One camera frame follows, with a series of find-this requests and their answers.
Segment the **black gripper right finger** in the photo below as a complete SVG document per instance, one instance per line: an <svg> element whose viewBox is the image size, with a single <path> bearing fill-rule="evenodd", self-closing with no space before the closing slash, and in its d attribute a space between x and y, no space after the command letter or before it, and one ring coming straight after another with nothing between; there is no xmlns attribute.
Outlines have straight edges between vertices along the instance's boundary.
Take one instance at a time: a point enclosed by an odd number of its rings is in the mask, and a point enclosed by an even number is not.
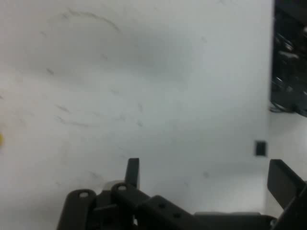
<svg viewBox="0 0 307 230"><path fill-rule="evenodd" d="M284 161L270 160L267 188L283 212L273 230L305 230L307 228L307 183Z"/></svg>

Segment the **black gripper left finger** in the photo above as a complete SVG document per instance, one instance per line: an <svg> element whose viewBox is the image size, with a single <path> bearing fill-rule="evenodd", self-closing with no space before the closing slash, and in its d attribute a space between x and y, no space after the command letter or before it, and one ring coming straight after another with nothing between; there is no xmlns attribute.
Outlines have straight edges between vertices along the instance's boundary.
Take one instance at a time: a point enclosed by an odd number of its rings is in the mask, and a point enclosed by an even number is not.
<svg viewBox="0 0 307 230"><path fill-rule="evenodd" d="M161 196L138 188L140 160L128 159L123 182L96 194L90 189L70 192L59 230L193 230L195 218Z"/></svg>

